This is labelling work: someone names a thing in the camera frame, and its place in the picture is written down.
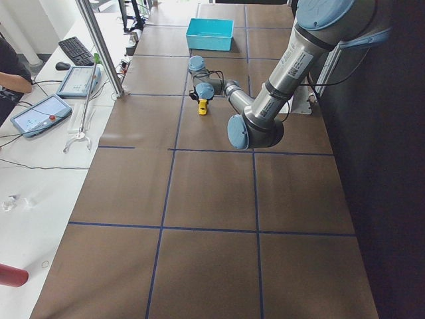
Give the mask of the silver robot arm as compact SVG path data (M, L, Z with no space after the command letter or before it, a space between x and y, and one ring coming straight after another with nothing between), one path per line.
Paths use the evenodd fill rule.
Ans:
M275 69L251 98L234 80L212 79L201 56L189 60L193 90L189 96L199 110L216 95L223 95L236 110L227 125L236 149L275 146L284 135L277 118L319 57L341 41L365 33L377 13L377 1L299 1L288 47Z

